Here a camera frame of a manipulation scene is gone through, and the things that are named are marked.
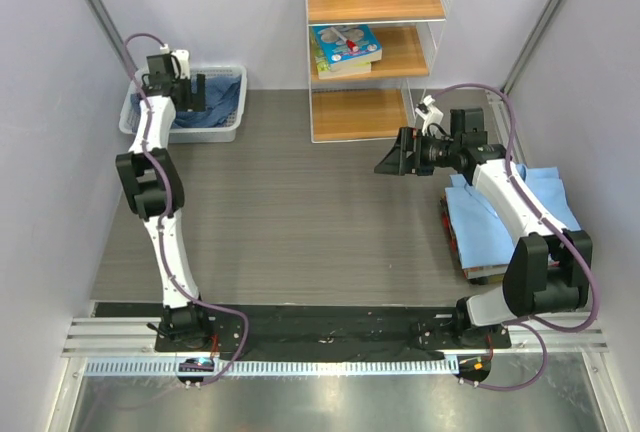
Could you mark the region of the dark blue checkered shirt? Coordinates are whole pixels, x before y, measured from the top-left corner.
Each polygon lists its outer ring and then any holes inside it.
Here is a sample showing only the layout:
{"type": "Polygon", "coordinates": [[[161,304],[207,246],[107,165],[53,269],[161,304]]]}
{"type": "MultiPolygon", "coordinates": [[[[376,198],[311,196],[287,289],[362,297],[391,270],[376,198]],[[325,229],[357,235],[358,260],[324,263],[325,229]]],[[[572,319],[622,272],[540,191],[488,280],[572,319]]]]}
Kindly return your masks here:
{"type": "MultiPolygon", "coordinates": [[[[181,92],[191,91],[191,98],[195,99],[197,83],[190,82],[183,87],[178,79],[166,74],[151,76],[144,74],[142,79],[143,91],[148,99],[154,92],[172,92],[173,98],[179,98],[181,92]]],[[[240,95],[240,76],[206,77],[204,80],[204,109],[202,111],[176,108],[172,129],[191,128],[219,128],[230,124],[230,117],[237,110],[240,95]]]]}

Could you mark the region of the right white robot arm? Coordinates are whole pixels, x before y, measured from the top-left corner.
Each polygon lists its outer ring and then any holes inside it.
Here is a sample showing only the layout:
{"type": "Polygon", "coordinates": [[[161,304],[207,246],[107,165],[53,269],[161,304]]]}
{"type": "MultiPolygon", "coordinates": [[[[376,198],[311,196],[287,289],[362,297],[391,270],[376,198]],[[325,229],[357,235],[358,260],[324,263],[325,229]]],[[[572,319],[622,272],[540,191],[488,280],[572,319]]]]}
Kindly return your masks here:
{"type": "Polygon", "coordinates": [[[534,196],[501,144],[491,144],[481,109],[457,109],[444,130],[441,111],[419,105],[414,127],[402,127],[377,174],[430,176],[451,168],[493,207],[515,249],[498,289],[460,299],[451,332],[472,347],[488,329],[541,313],[567,312],[594,302],[586,274],[593,244],[572,231],[534,196]]]}

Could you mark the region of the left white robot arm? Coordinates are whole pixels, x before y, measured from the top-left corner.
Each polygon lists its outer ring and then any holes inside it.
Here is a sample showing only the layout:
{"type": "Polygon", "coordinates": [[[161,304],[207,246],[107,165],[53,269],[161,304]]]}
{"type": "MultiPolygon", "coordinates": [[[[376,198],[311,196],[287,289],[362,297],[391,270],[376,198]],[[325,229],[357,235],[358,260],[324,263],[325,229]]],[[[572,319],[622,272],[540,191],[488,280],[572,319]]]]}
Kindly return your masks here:
{"type": "Polygon", "coordinates": [[[163,289],[160,323],[165,343],[205,349],[213,337],[208,313],[191,274],[182,234],[183,184],[168,151],[177,112],[202,111],[205,76],[191,81],[189,52],[167,45],[147,58],[148,70],[133,81],[139,96],[139,123],[129,150],[115,164],[124,196],[151,239],[163,289]]]}

